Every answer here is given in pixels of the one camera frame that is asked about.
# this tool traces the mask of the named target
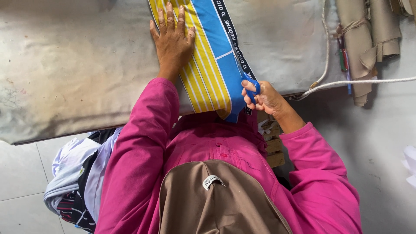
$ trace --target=gray table cover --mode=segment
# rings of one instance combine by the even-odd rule
[[[226,0],[259,80],[305,92],[324,71],[320,0]],[[332,34],[338,24],[327,3]],[[0,139],[21,144],[125,124],[158,72],[147,0],[0,0]],[[344,80],[337,43],[322,84]],[[181,113],[192,112],[177,84]]]

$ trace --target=fabric pile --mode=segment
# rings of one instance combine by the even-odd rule
[[[94,233],[104,174],[121,130],[107,129],[82,140],[74,138],[58,151],[52,164],[54,179],[43,196],[50,211]]]
[[[340,25],[335,37],[345,38],[351,80],[377,79],[374,65],[400,54],[399,20],[389,0],[336,0]],[[371,84],[353,85],[356,106],[364,106]]]

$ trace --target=pink sleeve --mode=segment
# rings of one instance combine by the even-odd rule
[[[96,234],[130,234],[149,228],[158,199],[152,191],[160,188],[163,153],[178,115],[175,86],[164,78],[151,80],[108,162]]]
[[[341,158],[309,122],[280,136],[295,170],[289,173],[290,191],[307,223],[318,223],[326,233],[362,233],[357,190],[348,182]]]

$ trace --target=wooden pallet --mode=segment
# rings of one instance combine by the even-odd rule
[[[279,138],[280,135],[280,127],[277,121],[267,114],[264,111],[259,111],[257,115],[257,123],[261,123],[265,120],[269,119],[269,121],[265,122],[261,128],[269,129],[270,132],[264,132],[263,137],[267,143],[267,163],[270,167],[278,167],[285,164],[285,157],[282,152],[282,141]]]

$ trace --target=clothing pile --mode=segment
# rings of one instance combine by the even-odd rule
[[[63,220],[94,233],[107,163],[122,127],[72,139],[57,153],[54,179],[43,196],[48,209]]]

